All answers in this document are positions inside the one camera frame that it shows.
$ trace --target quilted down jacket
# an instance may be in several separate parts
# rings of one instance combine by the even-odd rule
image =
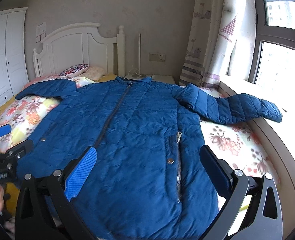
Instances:
[[[268,101],[240,94],[213,98],[151,78],[76,88],[70,80],[36,83],[16,96],[60,97],[30,135],[34,150],[17,173],[48,176],[89,145],[97,162],[75,210],[104,239],[198,239],[218,213],[217,195],[199,160],[200,116],[221,124],[265,117],[281,122]]]

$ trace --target wall socket panel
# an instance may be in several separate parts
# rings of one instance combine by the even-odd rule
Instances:
[[[161,61],[164,62],[166,60],[166,54],[159,53],[149,53],[148,54],[149,61]]]

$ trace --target jacket pocket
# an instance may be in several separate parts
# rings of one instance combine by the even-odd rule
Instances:
[[[165,185],[168,196],[181,201],[181,155],[179,148],[179,141],[181,139],[181,132],[165,137],[166,148],[166,172]]]

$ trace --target windowsill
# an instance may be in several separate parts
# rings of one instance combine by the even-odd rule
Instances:
[[[277,123],[265,118],[257,118],[252,124],[259,127],[259,130],[267,137],[270,145],[277,152],[278,157],[286,168],[295,187],[295,117],[291,111],[286,110],[282,103],[275,102],[273,96],[263,91],[260,87],[245,80],[234,79],[231,76],[221,77],[219,89],[225,91],[228,95],[247,93],[258,98],[271,101],[276,104],[283,114],[282,123]]]

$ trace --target curtain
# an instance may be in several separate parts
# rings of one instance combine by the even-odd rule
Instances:
[[[218,87],[229,66],[245,4],[246,0],[195,0],[180,85]]]
[[[242,26],[231,55],[227,75],[233,76],[239,80],[249,79],[255,47],[255,36],[255,1],[246,0]]]

